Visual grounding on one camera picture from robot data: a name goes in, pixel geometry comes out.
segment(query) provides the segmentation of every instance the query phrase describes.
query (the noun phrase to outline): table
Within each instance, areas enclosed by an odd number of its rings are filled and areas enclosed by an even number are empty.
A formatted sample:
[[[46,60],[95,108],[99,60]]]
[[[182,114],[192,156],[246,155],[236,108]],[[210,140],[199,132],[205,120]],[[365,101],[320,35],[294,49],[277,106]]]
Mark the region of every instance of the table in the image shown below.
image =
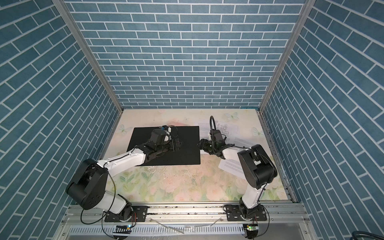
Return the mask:
[[[126,109],[113,134],[104,158],[126,152],[134,127],[162,125],[195,126],[196,122],[216,121],[238,126],[238,134],[271,151],[254,109]],[[220,158],[201,154],[200,165],[132,167],[113,180],[116,193],[131,202],[233,201],[244,194],[247,182],[218,168]],[[113,192],[113,184],[106,189]],[[287,200],[280,177],[274,178],[261,200]]]

